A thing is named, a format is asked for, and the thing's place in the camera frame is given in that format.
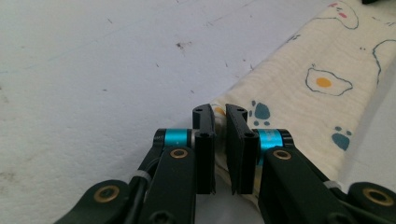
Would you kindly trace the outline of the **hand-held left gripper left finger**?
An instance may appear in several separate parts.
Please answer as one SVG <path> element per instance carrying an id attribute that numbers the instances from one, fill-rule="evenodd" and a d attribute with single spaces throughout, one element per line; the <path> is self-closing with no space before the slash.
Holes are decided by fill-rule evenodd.
<path id="1" fill-rule="evenodd" d="M 192 110 L 194 151 L 197 160 L 197 193 L 216 192 L 215 181 L 215 117 L 210 104 Z"/>

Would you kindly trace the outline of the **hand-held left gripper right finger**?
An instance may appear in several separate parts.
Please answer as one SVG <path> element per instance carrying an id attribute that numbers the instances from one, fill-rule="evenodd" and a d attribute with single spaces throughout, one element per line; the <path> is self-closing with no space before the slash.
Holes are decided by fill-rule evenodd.
<path id="1" fill-rule="evenodd" d="M 251 194 L 254 189 L 259 136 L 247 124 L 248 112 L 226 105 L 226 156 L 232 193 Z"/>

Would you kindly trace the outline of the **cream cloth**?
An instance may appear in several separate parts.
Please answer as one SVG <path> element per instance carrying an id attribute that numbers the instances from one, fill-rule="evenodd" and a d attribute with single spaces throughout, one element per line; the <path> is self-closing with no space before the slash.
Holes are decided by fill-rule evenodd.
<path id="1" fill-rule="evenodd" d="M 247 111 L 252 129 L 286 129 L 336 179 L 349 142 L 396 61 L 396 0 L 336 0 L 211 103 L 218 139 L 226 106 Z"/>

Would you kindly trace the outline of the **white foam mat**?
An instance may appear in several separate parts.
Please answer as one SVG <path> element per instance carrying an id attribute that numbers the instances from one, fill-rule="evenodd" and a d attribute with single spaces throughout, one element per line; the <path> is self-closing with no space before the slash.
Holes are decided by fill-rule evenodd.
<path id="1" fill-rule="evenodd" d="M 156 130 L 190 127 L 334 1 L 0 0 L 0 224 L 130 179 Z M 396 61 L 335 180 L 396 190 Z"/>

